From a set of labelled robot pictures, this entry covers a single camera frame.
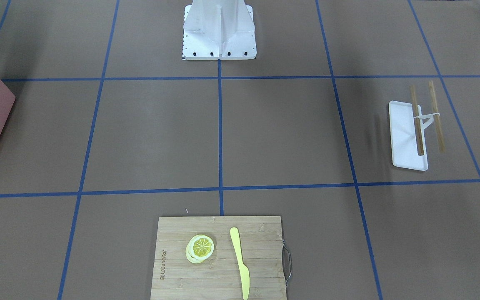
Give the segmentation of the bamboo cutting board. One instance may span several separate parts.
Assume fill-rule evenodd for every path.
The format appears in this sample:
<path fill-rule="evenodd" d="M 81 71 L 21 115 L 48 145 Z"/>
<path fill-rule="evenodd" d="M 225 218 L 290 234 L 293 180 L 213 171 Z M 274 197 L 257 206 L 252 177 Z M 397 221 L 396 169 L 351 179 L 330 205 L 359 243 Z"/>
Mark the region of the bamboo cutting board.
<path fill-rule="evenodd" d="M 251 277 L 250 300 L 285 300 L 283 230 L 279 216 L 160 217 L 155 245 L 152 300 L 242 300 L 238 263 L 229 235 L 238 228 L 244 264 Z M 185 247 L 204 234 L 213 254 L 192 264 Z"/>

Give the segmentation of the yellow lemon slices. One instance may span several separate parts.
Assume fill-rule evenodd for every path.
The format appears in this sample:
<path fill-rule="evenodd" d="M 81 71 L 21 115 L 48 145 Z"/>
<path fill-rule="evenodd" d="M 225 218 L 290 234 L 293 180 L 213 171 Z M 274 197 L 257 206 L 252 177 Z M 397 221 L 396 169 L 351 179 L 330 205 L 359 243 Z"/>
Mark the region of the yellow lemon slices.
<path fill-rule="evenodd" d="M 195 235 L 185 247 L 185 256 L 192 264 L 200 264 L 207 260 L 215 250 L 215 243 L 211 237 L 204 234 Z"/>

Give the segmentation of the white rectangular tray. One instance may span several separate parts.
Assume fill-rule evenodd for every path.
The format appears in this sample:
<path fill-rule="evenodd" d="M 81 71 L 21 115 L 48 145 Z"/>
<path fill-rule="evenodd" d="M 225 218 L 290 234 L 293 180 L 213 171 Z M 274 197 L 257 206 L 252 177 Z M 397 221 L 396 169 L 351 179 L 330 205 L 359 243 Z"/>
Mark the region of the white rectangular tray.
<path fill-rule="evenodd" d="M 410 170 L 428 170 L 427 154 L 418 154 L 412 104 L 392 100 L 388 110 L 392 164 Z"/>

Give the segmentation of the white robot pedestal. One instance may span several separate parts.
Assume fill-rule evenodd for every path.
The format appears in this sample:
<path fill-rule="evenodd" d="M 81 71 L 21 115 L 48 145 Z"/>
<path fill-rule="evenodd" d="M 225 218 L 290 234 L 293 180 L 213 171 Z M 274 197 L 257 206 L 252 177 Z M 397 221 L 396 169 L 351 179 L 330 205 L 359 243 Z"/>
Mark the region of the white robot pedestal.
<path fill-rule="evenodd" d="M 184 60 L 257 57 L 253 8 L 243 0 L 194 0 L 184 8 Z"/>

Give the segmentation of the wooden chopstick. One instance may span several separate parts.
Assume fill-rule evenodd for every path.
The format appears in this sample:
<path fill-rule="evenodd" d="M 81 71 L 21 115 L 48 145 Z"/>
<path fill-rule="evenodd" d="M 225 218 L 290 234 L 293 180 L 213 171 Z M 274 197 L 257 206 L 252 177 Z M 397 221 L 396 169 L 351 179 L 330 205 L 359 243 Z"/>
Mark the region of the wooden chopstick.
<path fill-rule="evenodd" d="M 432 117 L 434 119 L 438 147 L 439 147 L 440 153 L 442 152 L 444 153 L 446 151 L 445 138 L 444 138 L 442 123 L 440 119 L 440 112 L 438 109 L 438 98 L 436 96 L 435 85 L 432 80 L 428 82 L 428 88 L 429 88 L 429 95 L 432 101 L 432 112 L 433 112 Z"/>
<path fill-rule="evenodd" d="M 423 134 L 421 131 L 421 119 L 419 114 L 419 107 L 417 103 L 417 95 L 415 85 L 410 85 L 411 93 L 411 105 L 412 105 L 412 115 L 413 115 L 413 125 L 415 127 L 415 140 L 417 145 L 417 155 L 424 156 L 425 150 L 423 146 Z"/>

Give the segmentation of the white chopstick band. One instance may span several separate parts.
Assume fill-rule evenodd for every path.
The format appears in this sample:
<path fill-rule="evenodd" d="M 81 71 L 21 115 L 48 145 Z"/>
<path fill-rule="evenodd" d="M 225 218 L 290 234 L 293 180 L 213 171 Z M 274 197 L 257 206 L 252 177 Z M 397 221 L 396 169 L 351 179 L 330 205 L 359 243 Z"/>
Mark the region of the white chopstick band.
<path fill-rule="evenodd" d="M 414 125 L 415 125 L 415 130 L 421 130 L 424 131 L 432 125 L 435 122 L 436 117 L 439 117 L 440 114 L 435 112 L 431 114 L 426 114 L 426 115 L 417 115 L 413 117 Z"/>

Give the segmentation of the yellow plastic knife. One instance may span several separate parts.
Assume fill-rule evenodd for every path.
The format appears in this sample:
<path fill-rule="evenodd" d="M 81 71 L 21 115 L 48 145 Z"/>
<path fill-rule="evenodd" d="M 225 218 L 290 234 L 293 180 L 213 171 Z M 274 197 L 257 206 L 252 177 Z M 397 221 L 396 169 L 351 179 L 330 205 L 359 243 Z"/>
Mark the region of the yellow plastic knife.
<path fill-rule="evenodd" d="M 229 230 L 229 235 L 232 240 L 233 249 L 235 252 L 238 269 L 240 273 L 241 288 L 242 288 L 242 299 L 248 300 L 251 290 L 251 277 L 250 272 L 246 264 L 244 264 L 242 245 L 240 239 L 240 232 L 238 228 L 232 227 Z"/>

